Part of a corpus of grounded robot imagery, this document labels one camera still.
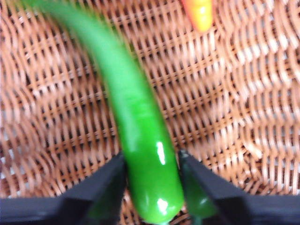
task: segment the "chili pepper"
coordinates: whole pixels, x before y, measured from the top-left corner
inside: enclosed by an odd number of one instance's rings
[[[212,25],[212,0],[182,0],[184,9],[193,26],[201,31],[207,31]]]
[[[93,56],[118,126],[135,208],[148,223],[170,221],[183,205],[183,191],[173,145],[146,76],[105,22],[64,2],[22,2],[64,24]]]

